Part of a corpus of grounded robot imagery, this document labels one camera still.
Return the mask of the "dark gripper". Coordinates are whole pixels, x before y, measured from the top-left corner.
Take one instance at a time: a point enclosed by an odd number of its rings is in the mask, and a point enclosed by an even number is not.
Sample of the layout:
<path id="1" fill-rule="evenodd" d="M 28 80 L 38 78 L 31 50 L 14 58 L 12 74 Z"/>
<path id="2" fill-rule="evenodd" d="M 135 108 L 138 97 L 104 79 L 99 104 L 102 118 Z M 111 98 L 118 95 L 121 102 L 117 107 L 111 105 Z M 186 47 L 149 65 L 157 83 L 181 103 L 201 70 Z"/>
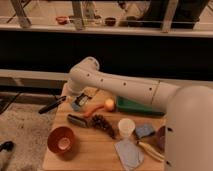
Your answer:
<path id="1" fill-rule="evenodd" d="M 78 96 L 75 100 L 75 103 L 71 103 L 71 107 L 74 111 L 79 112 L 81 110 L 80 106 L 83 106 L 88 100 L 90 99 L 90 96 L 87 94 L 82 93 L 80 96 Z M 63 103 L 66 100 L 66 96 L 62 96 L 56 101 L 50 103 L 49 105 L 46 105 L 45 107 L 41 108 L 38 113 L 43 114 L 46 113 L 56 107 L 58 107 L 61 103 Z"/>

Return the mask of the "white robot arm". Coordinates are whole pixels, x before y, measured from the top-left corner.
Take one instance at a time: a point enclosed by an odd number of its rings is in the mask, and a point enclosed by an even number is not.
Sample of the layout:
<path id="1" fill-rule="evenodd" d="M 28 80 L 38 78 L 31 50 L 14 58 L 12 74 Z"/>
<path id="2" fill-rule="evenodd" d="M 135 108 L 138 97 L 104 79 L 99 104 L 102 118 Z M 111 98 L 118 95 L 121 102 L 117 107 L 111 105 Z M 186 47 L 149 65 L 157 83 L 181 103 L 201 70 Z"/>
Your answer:
<path id="1" fill-rule="evenodd" d="M 86 57 L 64 84 L 77 96 L 87 86 L 109 91 L 166 114 L 165 171 L 213 171 L 213 89 L 103 73 Z"/>

